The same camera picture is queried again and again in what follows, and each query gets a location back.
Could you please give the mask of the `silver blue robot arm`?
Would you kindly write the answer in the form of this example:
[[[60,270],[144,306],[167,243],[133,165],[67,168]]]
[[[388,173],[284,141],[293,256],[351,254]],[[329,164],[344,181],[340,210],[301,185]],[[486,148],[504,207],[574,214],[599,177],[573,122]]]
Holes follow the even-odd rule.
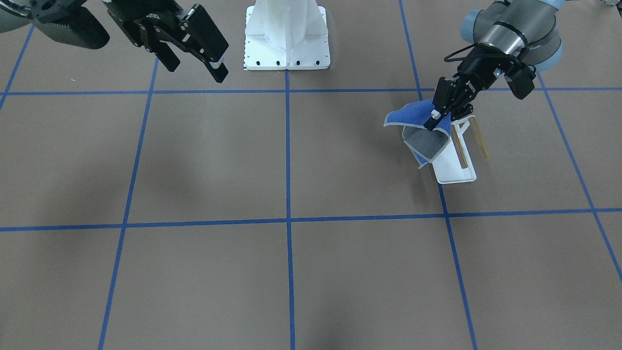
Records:
[[[452,53],[457,72],[441,77],[424,126],[432,129],[447,115],[472,111],[471,102],[500,75],[516,98],[535,88],[540,70],[557,64],[562,40],[555,14],[561,0],[498,0],[469,13],[461,26],[469,43],[465,57]],[[324,70],[331,65],[324,7],[315,0],[258,0],[246,9],[243,66],[248,70]]]
[[[135,47],[153,53],[168,71],[180,60],[171,46],[204,64],[213,79],[228,76],[224,55],[229,44],[207,9],[196,3],[188,10],[175,0],[105,0],[107,13]],[[83,0],[3,0],[1,31],[6,33],[32,24],[51,40],[97,50],[110,37]]]

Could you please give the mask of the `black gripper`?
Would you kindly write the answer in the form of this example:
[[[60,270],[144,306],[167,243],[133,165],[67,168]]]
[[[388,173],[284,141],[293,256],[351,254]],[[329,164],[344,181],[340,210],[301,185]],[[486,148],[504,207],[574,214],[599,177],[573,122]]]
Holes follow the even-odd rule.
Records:
[[[180,60],[169,44],[188,49],[211,73],[224,82],[228,70],[226,38],[201,4],[184,8],[175,0],[103,0],[107,13],[137,47],[154,49],[163,66],[174,72]]]
[[[501,73],[518,62],[518,58],[487,44],[471,44],[449,54],[449,61],[460,64],[454,78],[438,79],[432,99],[433,110],[424,124],[429,131],[433,131],[448,113],[451,121],[471,115],[474,110],[471,101],[480,91],[491,87]]]

